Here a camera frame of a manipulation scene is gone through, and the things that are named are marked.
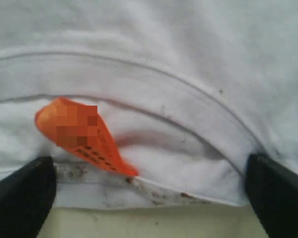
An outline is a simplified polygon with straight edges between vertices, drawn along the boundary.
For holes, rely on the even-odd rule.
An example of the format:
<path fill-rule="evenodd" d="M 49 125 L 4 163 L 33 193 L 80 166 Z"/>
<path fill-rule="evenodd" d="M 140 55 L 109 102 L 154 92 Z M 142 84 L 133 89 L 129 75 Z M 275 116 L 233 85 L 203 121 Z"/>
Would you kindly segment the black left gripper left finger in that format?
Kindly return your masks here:
<path fill-rule="evenodd" d="M 0 238 L 38 236 L 57 192 L 51 157 L 38 157 L 0 181 Z"/>

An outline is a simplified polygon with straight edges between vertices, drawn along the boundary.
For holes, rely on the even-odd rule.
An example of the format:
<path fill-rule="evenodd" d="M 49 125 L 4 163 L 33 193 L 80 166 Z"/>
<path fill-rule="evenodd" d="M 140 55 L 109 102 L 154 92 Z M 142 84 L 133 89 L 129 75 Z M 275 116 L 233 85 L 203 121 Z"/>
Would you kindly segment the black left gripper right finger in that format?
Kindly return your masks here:
<path fill-rule="evenodd" d="M 298 175 L 263 154 L 248 158 L 245 192 L 270 238 L 298 238 Z"/>

